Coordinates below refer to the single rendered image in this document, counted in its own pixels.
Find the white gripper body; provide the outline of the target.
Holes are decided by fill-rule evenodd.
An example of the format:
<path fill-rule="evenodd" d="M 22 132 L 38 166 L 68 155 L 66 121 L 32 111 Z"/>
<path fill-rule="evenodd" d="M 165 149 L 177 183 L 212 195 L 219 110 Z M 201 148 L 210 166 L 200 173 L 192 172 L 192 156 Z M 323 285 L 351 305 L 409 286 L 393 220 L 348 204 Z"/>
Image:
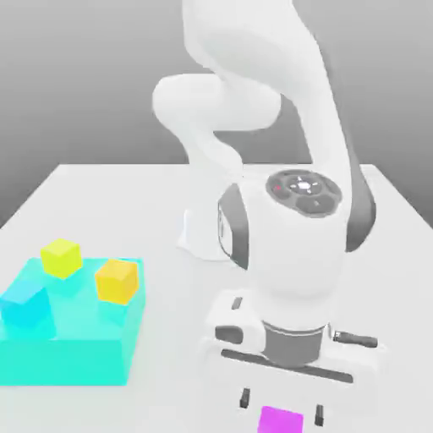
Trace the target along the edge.
<path fill-rule="evenodd" d="M 263 387 L 284 396 L 297 391 L 317 401 L 369 401 L 375 397 L 387 347 L 373 337 L 325 336 L 316 361 L 283 367 L 262 354 L 205 337 L 200 355 L 204 374 L 217 382 Z"/>

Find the small magenta cube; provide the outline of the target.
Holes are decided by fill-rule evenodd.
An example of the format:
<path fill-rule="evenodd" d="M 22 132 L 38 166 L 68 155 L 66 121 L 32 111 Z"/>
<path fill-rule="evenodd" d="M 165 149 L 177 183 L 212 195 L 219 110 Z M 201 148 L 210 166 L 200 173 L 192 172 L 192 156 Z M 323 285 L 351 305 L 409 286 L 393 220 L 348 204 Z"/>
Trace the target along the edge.
<path fill-rule="evenodd" d="M 288 410 L 261 408 L 257 433 L 303 433 L 304 416 Z"/>

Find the small orange cube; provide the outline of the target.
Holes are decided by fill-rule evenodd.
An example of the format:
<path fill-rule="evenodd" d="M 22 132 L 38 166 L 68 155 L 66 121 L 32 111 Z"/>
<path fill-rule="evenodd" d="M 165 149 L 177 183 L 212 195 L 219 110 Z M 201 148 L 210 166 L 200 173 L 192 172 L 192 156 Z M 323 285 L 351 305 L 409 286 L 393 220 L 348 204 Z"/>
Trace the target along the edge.
<path fill-rule="evenodd" d="M 100 301 L 127 305 L 139 288 L 138 265 L 131 261 L 109 259 L 95 274 Z"/>

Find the small yellow cube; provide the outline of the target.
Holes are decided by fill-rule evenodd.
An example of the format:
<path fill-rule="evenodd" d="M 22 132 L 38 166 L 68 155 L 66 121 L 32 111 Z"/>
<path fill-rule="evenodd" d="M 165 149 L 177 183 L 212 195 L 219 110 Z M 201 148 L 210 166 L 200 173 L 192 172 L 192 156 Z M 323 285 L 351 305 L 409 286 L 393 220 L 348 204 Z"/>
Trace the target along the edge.
<path fill-rule="evenodd" d="M 41 249 L 41 262 L 46 274 L 68 278 L 83 265 L 80 246 L 64 238 L 55 239 Z"/>

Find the small cyan cube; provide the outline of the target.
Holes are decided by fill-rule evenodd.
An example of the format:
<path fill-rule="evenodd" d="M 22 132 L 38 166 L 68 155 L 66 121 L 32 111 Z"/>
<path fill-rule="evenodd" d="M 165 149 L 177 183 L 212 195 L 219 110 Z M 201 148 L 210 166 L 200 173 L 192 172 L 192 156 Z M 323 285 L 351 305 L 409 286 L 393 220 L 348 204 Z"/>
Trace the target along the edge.
<path fill-rule="evenodd" d="M 49 340 L 56 336 L 50 299 L 45 288 L 0 296 L 0 325 L 7 339 Z"/>

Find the large turquoise box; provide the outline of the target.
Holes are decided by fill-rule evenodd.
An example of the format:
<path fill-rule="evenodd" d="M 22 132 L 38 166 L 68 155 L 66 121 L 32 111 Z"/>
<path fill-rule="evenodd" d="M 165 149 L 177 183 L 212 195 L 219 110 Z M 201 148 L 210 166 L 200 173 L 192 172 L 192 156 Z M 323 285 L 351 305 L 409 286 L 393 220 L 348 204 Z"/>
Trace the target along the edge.
<path fill-rule="evenodd" d="M 107 262 L 86 258 L 64 280 L 47 275 L 39 258 L 27 260 L 13 288 L 45 288 L 56 326 L 49 340 L 7 339 L 0 325 L 0 386 L 122 386 L 127 383 L 145 309 L 144 263 L 127 305 L 100 301 L 96 272 Z"/>

